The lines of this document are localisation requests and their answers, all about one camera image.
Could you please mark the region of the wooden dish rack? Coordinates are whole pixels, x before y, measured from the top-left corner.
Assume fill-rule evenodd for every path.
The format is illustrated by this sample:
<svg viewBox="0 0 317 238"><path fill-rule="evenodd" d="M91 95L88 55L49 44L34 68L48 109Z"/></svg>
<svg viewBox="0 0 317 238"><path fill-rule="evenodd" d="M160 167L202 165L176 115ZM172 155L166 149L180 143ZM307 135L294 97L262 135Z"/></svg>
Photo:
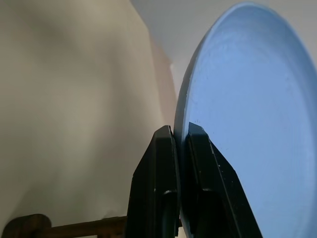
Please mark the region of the wooden dish rack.
<svg viewBox="0 0 317 238"><path fill-rule="evenodd" d="M127 217L53 227L44 214L32 214L11 220L1 238L123 238Z"/></svg>

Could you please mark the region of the blue plate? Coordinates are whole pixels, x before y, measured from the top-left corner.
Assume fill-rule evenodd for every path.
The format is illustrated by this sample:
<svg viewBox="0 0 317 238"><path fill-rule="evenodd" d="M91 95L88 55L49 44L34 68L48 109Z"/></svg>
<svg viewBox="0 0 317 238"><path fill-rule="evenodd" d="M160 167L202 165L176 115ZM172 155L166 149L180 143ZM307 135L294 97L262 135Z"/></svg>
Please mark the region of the blue plate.
<svg viewBox="0 0 317 238"><path fill-rule="evenodd" d="M179 92L180 151L189 123L236 171L264 238L317 238L317 71L280 15L241 2L213 24Z"/></svg>

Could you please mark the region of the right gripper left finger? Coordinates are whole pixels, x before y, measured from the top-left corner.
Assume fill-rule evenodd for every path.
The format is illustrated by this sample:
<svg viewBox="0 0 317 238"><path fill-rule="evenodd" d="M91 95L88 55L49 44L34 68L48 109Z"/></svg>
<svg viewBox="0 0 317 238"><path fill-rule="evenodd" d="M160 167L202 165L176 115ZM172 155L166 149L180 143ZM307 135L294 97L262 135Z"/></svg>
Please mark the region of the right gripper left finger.
<svg viewBox="0 0 317 238"><path fill-rule="evenodd" d="M132 177L125 238L175 238L180 214L180 178L169 125L154 132Z"/></svg>

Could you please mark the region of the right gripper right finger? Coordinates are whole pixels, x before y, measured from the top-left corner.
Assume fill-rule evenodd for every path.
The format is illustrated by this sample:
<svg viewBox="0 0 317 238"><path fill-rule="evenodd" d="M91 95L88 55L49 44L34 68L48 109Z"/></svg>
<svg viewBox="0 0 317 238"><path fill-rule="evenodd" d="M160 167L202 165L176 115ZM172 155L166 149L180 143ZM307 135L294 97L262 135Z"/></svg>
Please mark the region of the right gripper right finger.
<svg viewBox="0 0 317 238"><path fill-rule="evenodd" d="M194 238L263 238L240 180L205 130L190 123L187 158L193 171L190 229Z"/></svg>

